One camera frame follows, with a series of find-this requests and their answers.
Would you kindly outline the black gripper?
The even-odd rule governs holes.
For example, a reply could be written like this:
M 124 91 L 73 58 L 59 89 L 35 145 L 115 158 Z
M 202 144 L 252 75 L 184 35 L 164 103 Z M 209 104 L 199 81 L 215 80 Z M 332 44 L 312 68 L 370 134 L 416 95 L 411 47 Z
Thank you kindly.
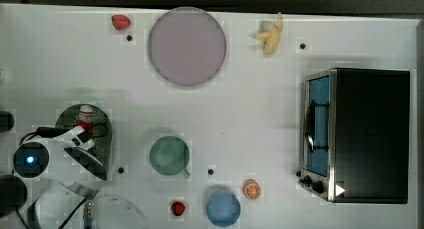
M 68 147 L 64 151 L 88 172 L 101 180 L 107 179 L 104 165 L 93 155 L 79 147 Z

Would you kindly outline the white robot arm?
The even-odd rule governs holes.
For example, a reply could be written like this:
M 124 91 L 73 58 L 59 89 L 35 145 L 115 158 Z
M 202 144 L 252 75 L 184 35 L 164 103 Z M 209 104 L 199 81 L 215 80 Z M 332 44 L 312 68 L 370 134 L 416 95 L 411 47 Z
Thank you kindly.
M 19 178 L 51 182 L 28 208 L 31 229 L 150 229 L 131 202 L 99 193 L 108 172 L 88 152 L 92 146 L 92 142 L 36 139 L 17 149 L 13 167 Z

